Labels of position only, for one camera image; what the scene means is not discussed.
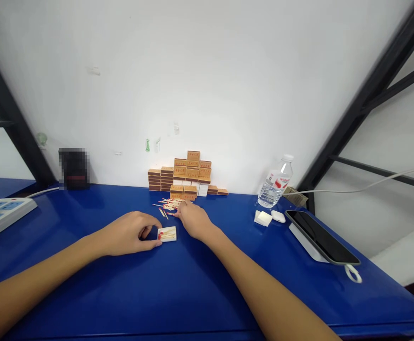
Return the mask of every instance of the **power strip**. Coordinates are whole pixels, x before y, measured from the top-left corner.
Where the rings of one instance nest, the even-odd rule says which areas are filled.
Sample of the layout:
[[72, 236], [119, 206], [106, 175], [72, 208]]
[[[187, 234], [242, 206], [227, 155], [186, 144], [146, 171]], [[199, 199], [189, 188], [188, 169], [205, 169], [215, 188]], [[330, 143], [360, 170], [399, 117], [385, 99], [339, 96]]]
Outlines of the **power strip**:
[[37, 206], [38, 205], [33, 199], [28, 198], [0, 199], [0, 232]]

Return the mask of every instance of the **black metal frame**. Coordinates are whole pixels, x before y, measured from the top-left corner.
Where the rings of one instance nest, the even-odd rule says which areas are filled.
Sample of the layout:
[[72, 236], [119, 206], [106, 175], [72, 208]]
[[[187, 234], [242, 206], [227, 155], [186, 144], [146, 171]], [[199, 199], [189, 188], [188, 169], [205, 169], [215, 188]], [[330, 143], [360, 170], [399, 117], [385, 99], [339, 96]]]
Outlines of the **black metal frame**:
[[[342, 162], [383, 176], [394, 174], [387, 170], [341, 158], [339, 154], [374, 108], [414, 83], [413, 71], [390, 88], [388, 87], [413, 51], [414, 8], [299, 184], [300, 191], [313, 190], [333, 162]], [[414, 186], [414, 178], [401, 176], [394, 180]], [[313, 193], [308, 195], [307, 208], [315, 213]]]
[[41, 153], [21, 111], [0, 74], [0, 128], [5, 129], [21, 154], [38, 188], [46, 188], [57, 180]]

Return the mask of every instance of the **charging cable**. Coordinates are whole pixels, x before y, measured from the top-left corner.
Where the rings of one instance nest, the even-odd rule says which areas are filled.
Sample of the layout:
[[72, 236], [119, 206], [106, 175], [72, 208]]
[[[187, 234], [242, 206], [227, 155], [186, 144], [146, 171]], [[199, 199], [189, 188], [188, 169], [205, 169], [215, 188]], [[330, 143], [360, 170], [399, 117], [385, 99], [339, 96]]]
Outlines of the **charging cable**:
[[358, 273], [357, 269], [353, 267], [351, 264], [344, 265], [345, 273], [347, 274], [347, 277], [350, 278], [352, 282], [361, 284], [363, 280], [361, 279], [360, 274]]
[[397, 178], [398, 176], [405, 175], [405, 174], [409, 174], [409, 173], [414, 173], [414, 169], [412, 169], [412, 170], [405, 170], [403, 172], [390, 175], [389, 177], [383, 178], [383, 179], [381, 179], [379, 181], [376, 181], [374, 183], [371, 183], [370, 185], [367, 185], [365, 188], [357, 189], [357, 190], [353, 190], [353, 191], [335, 191], [335, 190], [328, 190], [328, 189], [315, 189], [315, 190], [310, 190], [310, 191], [301, 191], [301, 192], [294, 192], [294, 193], [283, 193], [282, 196], [285, 197], [285, 196], [295, 195], [295, 194], [318, 193], [318, 192], [327, 192], [327, 193], [358, 193], [358, 192], [363, 192], [364, 190], [367, 190], [368, 188], [371, 188], [372, 186], [375, 186], [375, 185], [377, 185], [377, 184], [379, 184], [381, 182], [384, 182], [386, 180], [394, 179], [394, 178]]
[[43, 194], [43, 193], [46, 193], [46, 192], [51, 192], [53, 190], [58, 190], [58, 189], [59, 189], [58, 187], [56, 187], [56, 188], [50, 188], [50, 189], [45, 189], [44, 191], [40, 191], [40, 192], [36, 192], [34, 194], [30, 194], [26, 198], [36, 197], [37, 195], [40, 195], [40, 194]]

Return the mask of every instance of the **water bottle cap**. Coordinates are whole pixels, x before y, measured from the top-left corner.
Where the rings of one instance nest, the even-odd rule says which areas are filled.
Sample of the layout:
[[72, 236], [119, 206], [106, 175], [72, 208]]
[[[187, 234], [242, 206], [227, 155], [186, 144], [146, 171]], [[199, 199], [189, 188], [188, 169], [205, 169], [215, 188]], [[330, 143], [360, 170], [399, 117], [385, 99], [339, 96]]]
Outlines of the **water bottle cap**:
[[292, 161], [293, 161], [293, 155], [290, 155], [290, 154], [284, 154], [284, 155], [282, 156], [282, 159], [283, 159], [284, 161], [287, 161], [287, 162], [292, 162]]

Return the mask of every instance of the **phone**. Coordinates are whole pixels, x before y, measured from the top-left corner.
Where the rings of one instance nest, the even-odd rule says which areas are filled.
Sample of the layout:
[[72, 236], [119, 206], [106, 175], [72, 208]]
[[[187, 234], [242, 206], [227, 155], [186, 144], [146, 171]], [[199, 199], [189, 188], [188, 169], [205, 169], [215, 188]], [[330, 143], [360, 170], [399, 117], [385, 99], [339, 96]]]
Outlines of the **phone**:
[[308, 213], [286, 211], [285, 214], [327, 261], [336, 265], [360, 264], [357, 257]]

